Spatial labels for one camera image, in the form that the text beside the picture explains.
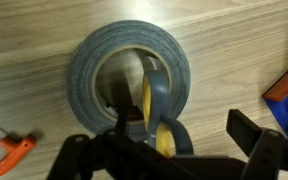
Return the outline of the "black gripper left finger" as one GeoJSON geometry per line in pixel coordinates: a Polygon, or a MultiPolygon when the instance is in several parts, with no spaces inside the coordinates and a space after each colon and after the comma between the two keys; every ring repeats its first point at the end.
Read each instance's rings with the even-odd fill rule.
{"type": "Polygon", "coordinates": [[[168,158],[145,142],[126,135],[128,111],[122,109],[117,125],[91,139],[68,137],[47,180],[91,180],[93,173],[106,170],[115,180],[196,180],[197,176],[179,161],[168,158]]]}

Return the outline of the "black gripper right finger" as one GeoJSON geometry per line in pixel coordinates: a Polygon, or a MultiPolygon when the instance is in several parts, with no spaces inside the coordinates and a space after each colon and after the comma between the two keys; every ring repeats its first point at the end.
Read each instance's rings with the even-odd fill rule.
{"type": "Polygon", "coordinates": [[[261,128],[238,109],[228,112],[226,131],[248,157],[242,180],[278,180],[288,172],[288,139],[278,131],[261,128]]]}

